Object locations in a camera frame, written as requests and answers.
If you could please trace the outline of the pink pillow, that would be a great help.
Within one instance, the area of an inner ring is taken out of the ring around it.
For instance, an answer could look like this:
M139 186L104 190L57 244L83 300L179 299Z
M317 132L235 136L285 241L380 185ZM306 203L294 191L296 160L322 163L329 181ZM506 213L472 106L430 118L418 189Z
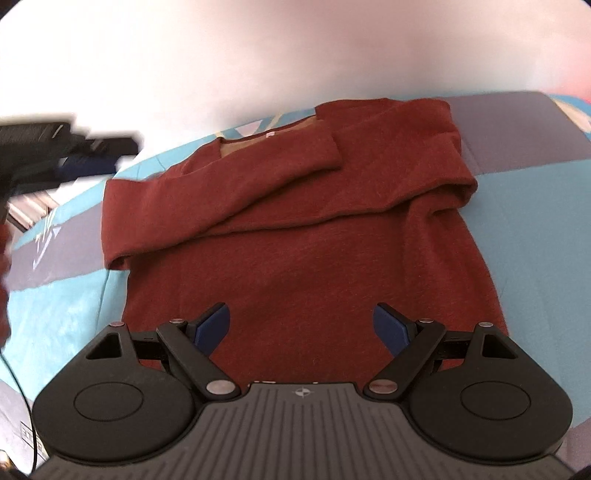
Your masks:
M564 76L551 88L552 94L577 97L590 102L591 82L587 75Z

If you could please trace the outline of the blue grey patterned bedsheet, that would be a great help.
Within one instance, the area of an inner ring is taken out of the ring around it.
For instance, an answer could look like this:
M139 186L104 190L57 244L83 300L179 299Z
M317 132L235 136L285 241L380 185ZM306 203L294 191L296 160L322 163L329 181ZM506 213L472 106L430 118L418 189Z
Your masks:
M214 408L162 456L113 467L49 457L33 399L109 321L122 272L99 242L96 185L25 233L8 279L13 336L1 366L1 447L36 479L566 479L590 463L590 106L517 92L453 97L479 188L463 217L513 340L566 390L572 429L555 456L471 464L417 435L403 413L345 386L264 386Z

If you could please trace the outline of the dark red knit sweater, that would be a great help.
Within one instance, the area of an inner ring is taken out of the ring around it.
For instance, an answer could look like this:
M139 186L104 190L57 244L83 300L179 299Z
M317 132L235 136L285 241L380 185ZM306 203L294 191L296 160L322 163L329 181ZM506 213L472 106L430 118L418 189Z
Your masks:
M228 305L212 358L240 385L368 382L391 358L381 302L452 330L503 327L460 213L477 189L461 148L444 101L335 101L108 181L102 250L128 272L123 321L145 331Z

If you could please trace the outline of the pink striped curtain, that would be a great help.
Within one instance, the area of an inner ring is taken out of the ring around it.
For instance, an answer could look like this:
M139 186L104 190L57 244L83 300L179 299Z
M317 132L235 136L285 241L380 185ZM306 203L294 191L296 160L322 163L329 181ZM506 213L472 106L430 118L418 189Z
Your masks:
M25 232L58 206L45 191L12 197L7 203L7 221Z

